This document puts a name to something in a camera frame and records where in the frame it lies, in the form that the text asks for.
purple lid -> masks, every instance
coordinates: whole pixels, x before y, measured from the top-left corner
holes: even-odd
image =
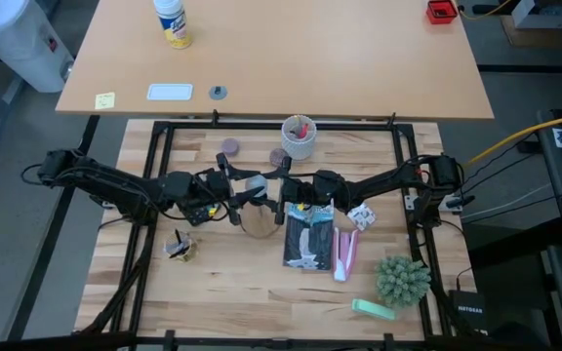
[[[274,167],[281,167],[283,158],[289,156],[288,153],[282,148],[276,148],[270,151],[270,163]]]
[[[227,156],[235,156],[240,150],[240,143],[233,137],[226,138],[221,145],[222,153]]]

wooden table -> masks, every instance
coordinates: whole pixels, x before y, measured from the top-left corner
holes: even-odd
[[[118,169],[141,176],[152,125],[151,120],[129,121]],[[420,154],[442,151],[435,124],[417,123],[414,128]],[[271,170],[267,162],[269,150],[280,145],[276,131],[176,130],[168,172],[197,172],[213,167],[226,137],[236,137],[241,142],[240,153],[229,160],[232,165]],[[157,164],[163,144],[160,140]],[[304,173],[330,169],[346,179],[358,180],[393,168],[391,133],[319,131],[314,154],[295,162],[292,170]],[[268,193],[276,194],[278,184],[271,182],[269,186]],[[357,260],[346,283],[334,282],[331,272],[282,266],[285,227],[267,239],[255,239],[229,225],[228,220],[192,228],[187,222],[160,216],[139,335],[163,336],[164,330],[172,329],[180,337],[382,340],[384,332],[391,332],[396,340],[422,340],[418,307],[399,311],[398,319],[391,322],[358,315],[350,309],[353,298],[377,301],[374,269],[380,259],[410,255],[401,201],[400,191],[367,201],[378,221],[361,234]],[[107,211],[103,221],[118,216],[116,211]],[[442,217],[461,225],[456,216]],[[341,213],[336,213],[336,225],[351,227]],[[178,263],[163,254],[163,242],[174,228],[189,231],[198,240],[200,252],[193,261]],[[100,232],[76,328],[86,327],[116,291],[129,229],[129,223],[120,222]],[[452,289],[457,274],[470,266],[465,240],[457,229],[446,224],[435,228],[434,236],[444,288]],[[475,290],[471,272],[462,275],[462,287]],[[129,325],[131,301],[126,303],[122,324],[125,328]],[[433,330],[439,333],[436,305],[430,293],[429,309]]]
[[[57,111],[491,119],[459,18],[426,0],[183,0],[194,42],[172,49],[152,1],[101,0]],[[190,83],[190,101],[149,101]],[[225,86],[228,95],[208,92]],[[113,92],[113,108],[95,110]]]

green plant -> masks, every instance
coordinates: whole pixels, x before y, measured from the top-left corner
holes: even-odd
[[[420,302],[429,288],[428,268],[421,261],[395,256],[377,266],[377,293],[388,307],[408,307]]]

cup with pens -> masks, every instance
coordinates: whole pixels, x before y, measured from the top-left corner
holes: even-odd
[[[281,145],[294,160],[311,155],[316,143],[316,124],[307,116],[294,115],[283,122]]]

green object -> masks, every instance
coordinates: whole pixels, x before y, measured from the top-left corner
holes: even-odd
[[[370,301],[354,298],[352,300],[352,310],[372,317],[393,321],[396,319],[396,312],[391,308],[372,303]]]
[[[377,266],[377,293],[387,307],[413,306],[428,292],[429,270],[421,261],[395,256],[383,259]]]

